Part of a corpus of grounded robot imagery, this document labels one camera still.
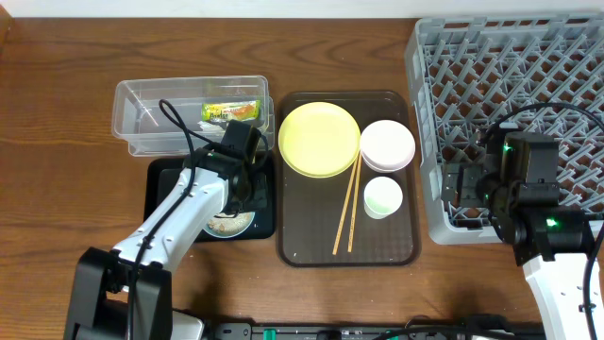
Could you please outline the green snack wrapper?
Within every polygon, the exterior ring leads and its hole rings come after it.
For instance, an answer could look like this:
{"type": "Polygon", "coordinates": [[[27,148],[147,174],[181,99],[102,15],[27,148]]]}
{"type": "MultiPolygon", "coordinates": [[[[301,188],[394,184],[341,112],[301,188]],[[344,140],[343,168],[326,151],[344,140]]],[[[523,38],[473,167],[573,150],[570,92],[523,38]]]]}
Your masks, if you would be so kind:
{"type": "Polygon", "coordinates": [[[260,114],[260,101],[240,101],[204,104],[201,118],[204,122],[254,120],[260,114]]]}

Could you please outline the yellow round plate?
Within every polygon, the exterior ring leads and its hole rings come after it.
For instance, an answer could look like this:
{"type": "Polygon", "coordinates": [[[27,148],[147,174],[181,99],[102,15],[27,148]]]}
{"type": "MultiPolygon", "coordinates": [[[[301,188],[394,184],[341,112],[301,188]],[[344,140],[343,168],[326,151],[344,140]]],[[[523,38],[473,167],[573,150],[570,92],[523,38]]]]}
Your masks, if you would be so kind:
{"type": "Polygon", "coordinates": [[[303,104],[289,112],[278,132],[282,159],[300,175],[325,179],[341,174],[360,153],[360,127],[342,107],[303,104]]]}

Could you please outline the white cup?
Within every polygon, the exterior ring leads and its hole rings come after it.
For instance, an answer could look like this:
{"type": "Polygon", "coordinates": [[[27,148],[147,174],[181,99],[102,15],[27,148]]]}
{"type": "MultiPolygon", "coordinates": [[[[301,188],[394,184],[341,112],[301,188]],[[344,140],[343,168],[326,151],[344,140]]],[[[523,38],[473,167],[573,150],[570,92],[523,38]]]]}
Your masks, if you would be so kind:
{"type": "Polygon", "coordinates": [[[383,219],[395,213],[402,202],[402,189],[392,178],[372,178],[364,187],[363,207],[366,214],[373,219],[383,219]]]}

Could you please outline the pink white bowl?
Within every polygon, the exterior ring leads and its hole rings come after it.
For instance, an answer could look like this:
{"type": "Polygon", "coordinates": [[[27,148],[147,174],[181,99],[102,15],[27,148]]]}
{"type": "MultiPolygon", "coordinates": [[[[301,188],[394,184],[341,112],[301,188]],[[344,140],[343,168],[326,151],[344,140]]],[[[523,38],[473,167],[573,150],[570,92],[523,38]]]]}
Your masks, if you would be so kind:
{"type": "Polygon", "coordinates": [[[379,120],[361,133],[361,156],[369,168],[393,173],[409,165],[415,154],[411,131],[393,120],[379,120]]]}

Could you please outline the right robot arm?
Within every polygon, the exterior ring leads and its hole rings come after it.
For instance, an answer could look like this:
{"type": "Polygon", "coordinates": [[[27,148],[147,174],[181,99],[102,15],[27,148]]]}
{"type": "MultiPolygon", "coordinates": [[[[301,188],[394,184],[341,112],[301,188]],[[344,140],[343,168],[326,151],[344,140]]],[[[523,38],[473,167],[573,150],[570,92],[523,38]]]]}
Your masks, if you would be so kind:
{"type": "Polygon", "coordinates": [[[559,145],[551,136],[503,129],[477,163],[448,163],[441,198],[487,211],[537,302],[548,339],[600,339],[603,294],[596,255],[603,243],[585,212],[559,202],[559,145]]]}

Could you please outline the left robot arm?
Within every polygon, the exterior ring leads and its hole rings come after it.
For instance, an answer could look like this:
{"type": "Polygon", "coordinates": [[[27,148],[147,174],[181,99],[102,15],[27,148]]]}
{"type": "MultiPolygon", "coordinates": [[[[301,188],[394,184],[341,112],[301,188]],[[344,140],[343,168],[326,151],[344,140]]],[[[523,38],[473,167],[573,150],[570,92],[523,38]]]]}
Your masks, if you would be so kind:
{"type": "Polygon", "coordinates": [[[232,120],[219,144],[191,153],[172,191],[112,250],[79,258],[66,339],[199,339],[201,319],[172,302],[172,274],[217,214],[268,205],[267,179],[254,162],[261,132],[232,120]]]}

